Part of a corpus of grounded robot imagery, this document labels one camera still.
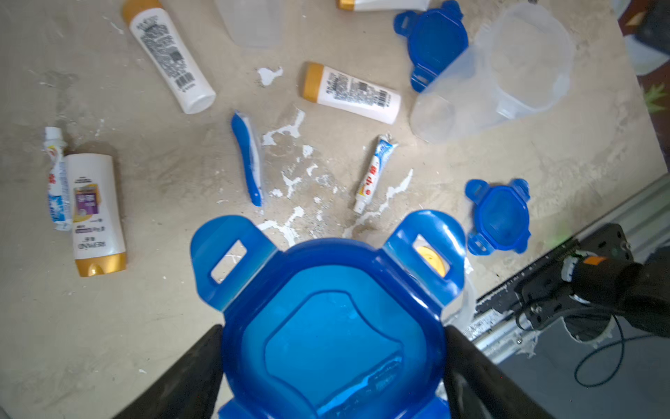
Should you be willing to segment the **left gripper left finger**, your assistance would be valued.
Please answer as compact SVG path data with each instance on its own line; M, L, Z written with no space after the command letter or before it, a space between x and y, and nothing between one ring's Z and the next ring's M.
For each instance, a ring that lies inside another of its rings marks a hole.
M213 326L118 418L210 418L223 381L223 326Z

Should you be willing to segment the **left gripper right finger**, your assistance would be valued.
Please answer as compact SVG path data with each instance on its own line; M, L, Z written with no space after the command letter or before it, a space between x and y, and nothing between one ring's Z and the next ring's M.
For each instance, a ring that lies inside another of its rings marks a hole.
M453 418L550 418L454 326L445 326L443 383Z

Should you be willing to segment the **blue lid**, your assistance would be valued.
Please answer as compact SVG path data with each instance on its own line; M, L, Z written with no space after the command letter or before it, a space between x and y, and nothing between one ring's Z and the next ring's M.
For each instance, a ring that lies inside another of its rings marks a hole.
M464 287L464 244L440 211L407 215L379 249L323 238L280 251L243 216L205 223L190 257L199 296L225 320L232 398L219 417L449 417L441 312Z
M526 252L530 239L529 184L514 179L507 185L491 185L473 179L465 187L465 196L474 205L473 230L467 246L475 256L494 251Z
M410 83L423 92L469 46L457 1L417 13L408 10L394 18L394 31L408 40L408 56L414 64Z

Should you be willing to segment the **clear plastic cup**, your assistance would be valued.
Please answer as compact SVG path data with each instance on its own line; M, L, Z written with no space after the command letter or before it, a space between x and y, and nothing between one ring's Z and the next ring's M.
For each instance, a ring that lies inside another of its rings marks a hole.
M547 111L569 91L575 54L551 12L516 3L418 95L410 128L442 144Z
M279 0L216 0L225 28L236 45L271 48L283 36L284 2Z
M454 326L462 335L471 340L470 326L476 314L477 291L469 278L457 298L441 312L441 324Z

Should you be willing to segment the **white bottle purple label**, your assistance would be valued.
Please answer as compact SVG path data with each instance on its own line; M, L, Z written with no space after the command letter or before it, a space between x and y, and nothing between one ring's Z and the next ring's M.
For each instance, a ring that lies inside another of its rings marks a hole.
M73 251L82 278L124 271L127 248L120 221L113 157L66 157L73 214Z

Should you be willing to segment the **toothpaste tube left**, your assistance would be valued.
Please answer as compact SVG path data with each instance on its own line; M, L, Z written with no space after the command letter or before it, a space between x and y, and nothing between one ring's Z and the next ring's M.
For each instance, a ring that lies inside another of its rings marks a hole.
M66 173L66 142L59 127L46 127L45 152L50 157L52 169L48 176L48 204L55 230L72 228L72 211Z

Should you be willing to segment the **small toothpaste tube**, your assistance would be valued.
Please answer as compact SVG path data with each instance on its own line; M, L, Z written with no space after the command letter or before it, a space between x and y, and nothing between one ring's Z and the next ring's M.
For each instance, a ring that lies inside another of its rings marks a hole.
M398 145L393 141L390 134L381 134L378 136L377 146L356 193L353 206L355 213L362 214L366 206L372 202L373 195L380 182L381 174L397 147Z

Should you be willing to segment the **blue lid behind cup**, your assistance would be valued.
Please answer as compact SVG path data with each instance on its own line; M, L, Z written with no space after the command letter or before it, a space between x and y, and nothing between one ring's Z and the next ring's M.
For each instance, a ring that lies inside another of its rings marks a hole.
M423 92L469 46L457 1L417 13L408 10L394 18L394 31L408 40L408 56L414 64L410 83Z

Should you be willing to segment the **white bottle upright back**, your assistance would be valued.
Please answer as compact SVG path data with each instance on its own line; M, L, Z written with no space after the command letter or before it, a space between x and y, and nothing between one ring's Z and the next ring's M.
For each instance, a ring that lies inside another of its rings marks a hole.
M216 93L195 62L162 3L125 1L121 10L129 30L153 61L186 115L210 108Z

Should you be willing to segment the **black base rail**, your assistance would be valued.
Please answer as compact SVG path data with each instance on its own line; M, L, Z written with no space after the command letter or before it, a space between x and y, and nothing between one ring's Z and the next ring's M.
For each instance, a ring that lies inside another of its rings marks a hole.
M465 335L499 363L556 322L596 344L618 319L669 335L668 175L486 293Z

